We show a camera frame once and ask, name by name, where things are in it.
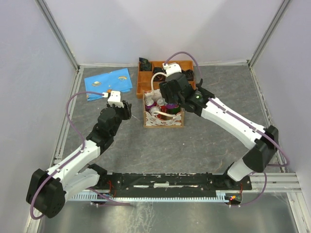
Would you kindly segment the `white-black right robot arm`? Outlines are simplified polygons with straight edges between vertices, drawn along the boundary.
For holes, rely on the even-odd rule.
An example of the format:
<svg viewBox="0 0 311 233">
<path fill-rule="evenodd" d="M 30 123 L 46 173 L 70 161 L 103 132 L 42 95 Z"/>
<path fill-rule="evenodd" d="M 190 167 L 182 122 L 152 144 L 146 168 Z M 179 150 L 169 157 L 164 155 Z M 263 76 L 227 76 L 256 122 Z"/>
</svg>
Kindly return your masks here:
<svg viewBox="0 0 311 233">
<path fill-rule="evenodd" d="M 227 169 L 223 177 L 227 189 L 234 190 L 252 172 L 263 172 L 277 152 L 276 127 L 264 127 L 244 118 L 204 89 L 202 83 L 193 88 L 184 74 L 174 73 L 160 83 L 159 89 L 167 103 L 178 104 L 187 112 L 212 121 L 248 148 L 248 153 Z"/>
</svg>

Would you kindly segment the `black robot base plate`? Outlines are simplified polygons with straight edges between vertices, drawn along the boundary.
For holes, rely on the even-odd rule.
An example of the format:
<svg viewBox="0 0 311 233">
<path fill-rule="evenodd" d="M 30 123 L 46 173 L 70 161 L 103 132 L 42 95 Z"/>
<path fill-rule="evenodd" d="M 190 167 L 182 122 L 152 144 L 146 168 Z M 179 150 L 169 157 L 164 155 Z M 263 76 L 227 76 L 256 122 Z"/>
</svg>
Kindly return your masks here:
<svg viewBox="0 0 311 233">
<path fill-rule="evenodd" d="M 215 197 L 217 191 L 252 190 L 250 177 L 235 182 L 212 173 L 111 173 L 100 176 L 95 190 L 113 197 Z"/>
</svg>

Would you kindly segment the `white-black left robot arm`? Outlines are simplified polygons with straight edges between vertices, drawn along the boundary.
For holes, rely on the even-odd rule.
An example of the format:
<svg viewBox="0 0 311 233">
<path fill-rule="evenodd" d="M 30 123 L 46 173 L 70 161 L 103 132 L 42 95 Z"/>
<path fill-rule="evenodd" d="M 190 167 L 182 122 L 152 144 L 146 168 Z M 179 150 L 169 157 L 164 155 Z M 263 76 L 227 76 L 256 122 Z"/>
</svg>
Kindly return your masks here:
<svg viewBox="0 0 311 233">
<path fill-rule="evenodd" d="M 37 169 L 32 174 L 26 195 L 32 219 L 39 219 L 34 215 L 34 210 L 53 218 L 69 199 L 81 191 L 89 187 L 106 187 L 106 170 L 88 163 L 111 146 L 121 122 L 131 118 L 131 107 L 125 100 L 109 103 L 102 109 L 91 133 L 72 154 L 47 170 Z"/>
</svg>

